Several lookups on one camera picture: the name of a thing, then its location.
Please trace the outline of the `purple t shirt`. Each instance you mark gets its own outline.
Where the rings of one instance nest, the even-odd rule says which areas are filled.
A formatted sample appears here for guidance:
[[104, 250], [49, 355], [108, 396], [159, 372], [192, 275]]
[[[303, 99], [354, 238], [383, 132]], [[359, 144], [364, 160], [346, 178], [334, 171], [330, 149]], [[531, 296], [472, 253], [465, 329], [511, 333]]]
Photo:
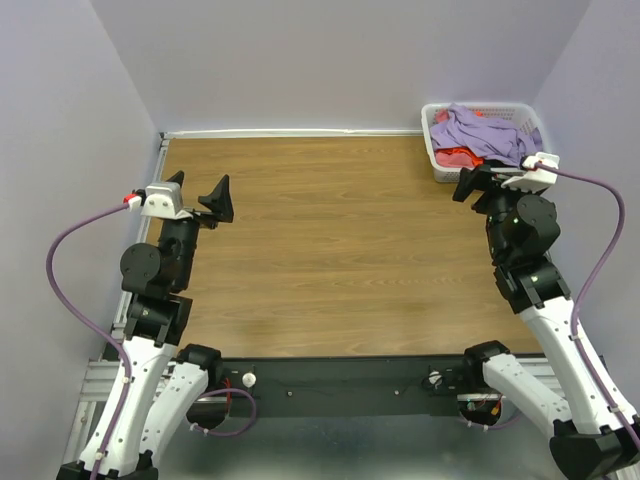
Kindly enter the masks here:
[[518, 167], [524, 157], [543, 150], [538, 129], [525, 133], [510, 120], [487, 117], [462, 105], [451, 104], [438, 113], [431, 127], [437, 140], [458, 141], [487, 165]]

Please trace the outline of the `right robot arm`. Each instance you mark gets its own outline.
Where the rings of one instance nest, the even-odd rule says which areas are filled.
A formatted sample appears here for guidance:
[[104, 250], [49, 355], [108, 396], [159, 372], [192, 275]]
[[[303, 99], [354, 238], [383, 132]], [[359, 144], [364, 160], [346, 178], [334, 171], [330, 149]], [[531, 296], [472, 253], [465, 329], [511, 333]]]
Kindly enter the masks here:
[[479, 191], [489, 253], [502, 297], [538, 340], [562, 389], [556, 394], [497, 341], [468, 348], [460, 379], [507, 399], [546, 437], [568, 479], [598, 479], [639, 462], [639, 415], [611, 379], [580, 324], [576, 304], [548, 251], [560, 235], [549, 182], [481, 165], [462, 169], [457, 202]]

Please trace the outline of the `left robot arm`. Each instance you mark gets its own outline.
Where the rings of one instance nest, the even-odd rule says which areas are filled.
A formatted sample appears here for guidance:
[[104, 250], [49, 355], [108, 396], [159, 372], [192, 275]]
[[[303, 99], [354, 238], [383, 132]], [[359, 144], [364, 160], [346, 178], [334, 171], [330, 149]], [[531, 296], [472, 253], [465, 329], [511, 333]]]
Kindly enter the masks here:
[[200, 210], [182, 199], [183, 172], [127, 195], [109, 214], [138, 211], [162, 222], [155, 244], [136, 243], [120, 260], [121, 289], [132, 298], [122, 339], [104, 333], [119, 366], [101, 418], [78, 459], [60, 479], [155, 479], [179, 424], [200, 395], [222, 380], [219, 351], [200, 345], [180, 350], [192, 301], [188, 288], [199, 231], [234, 219], [230, 178], [199, 197]]

